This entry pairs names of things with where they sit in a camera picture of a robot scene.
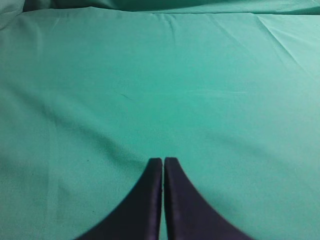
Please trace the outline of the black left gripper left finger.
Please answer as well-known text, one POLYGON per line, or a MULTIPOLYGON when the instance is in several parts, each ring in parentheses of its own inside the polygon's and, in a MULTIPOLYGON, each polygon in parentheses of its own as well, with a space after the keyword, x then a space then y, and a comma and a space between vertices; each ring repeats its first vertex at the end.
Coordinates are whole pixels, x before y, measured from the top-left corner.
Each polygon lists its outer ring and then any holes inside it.
POLYGON ((158 240, 162 214, 160 158, 151 158, 128 195, 78 240, 158 240))

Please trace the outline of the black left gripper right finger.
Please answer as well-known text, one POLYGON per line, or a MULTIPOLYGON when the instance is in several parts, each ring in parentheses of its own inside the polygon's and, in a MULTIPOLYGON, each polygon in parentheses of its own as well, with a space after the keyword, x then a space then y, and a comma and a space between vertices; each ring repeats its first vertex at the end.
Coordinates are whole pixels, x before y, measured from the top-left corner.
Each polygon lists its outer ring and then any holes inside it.
POLYGON ((179 160, 164 160, 164 212, 169 240, 250 240, 201 196, 179 160))

